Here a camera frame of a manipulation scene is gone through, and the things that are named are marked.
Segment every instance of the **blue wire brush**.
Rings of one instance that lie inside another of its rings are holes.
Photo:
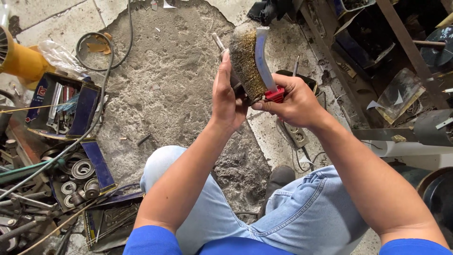
[[[68,100],[66,103],[72,103],[72,104],[65,104],[65,105],[58,105],[57,106],[57,112],[63,112],[65,111],[68,114],[72,114],[76,112],[76,107],[77,107],[77,100],[79,99],[80,93],[75,94],[70,100]]]

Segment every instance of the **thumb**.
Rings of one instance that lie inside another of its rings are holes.
[[[279,116],[283,115],[285,108],[284,103],[265,102],[264,100],[260,100],[252,105],[252,109],[254,110],[265,111]]]

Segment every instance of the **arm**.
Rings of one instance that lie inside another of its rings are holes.
[[[258,102],[252,108],[275,113],[318,137],[352,201],[382,245],[395,239],[419,238],[448,247],[428,208],[399,173],[324,110],[301,79],[283,75],[273,78],[285,87],[285,101]]]
[[[144,197],[134,228],[161,226],[176,233],[189,215],[216,160],[244,122],[247,106],[230,86],[231,63],[223,57],[212,88],[212,117],[195,142],[167,169]]]

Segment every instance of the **forearm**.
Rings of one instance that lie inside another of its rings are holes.
[[[381,237],[424,238],[447,247],[416,190],[332,116],[311,128],[333,162],[362,217]]]
[[[209,122],[195,142],[150,188],[140,205],[134,228],[157,225],[175,233],[195,205],[230,136],[230,132]]]

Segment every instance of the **jeans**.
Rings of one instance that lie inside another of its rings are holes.
[[[146,162],[141,189],[147,192],[185,150],[157,149]],[[294,254],[347,255],[367,230],[337,171],[328,166],[276,190],[267,201],[265,216],[251,225],[236,217],[209,175],[176,238],[184,255],[228,236],[252,238]]]

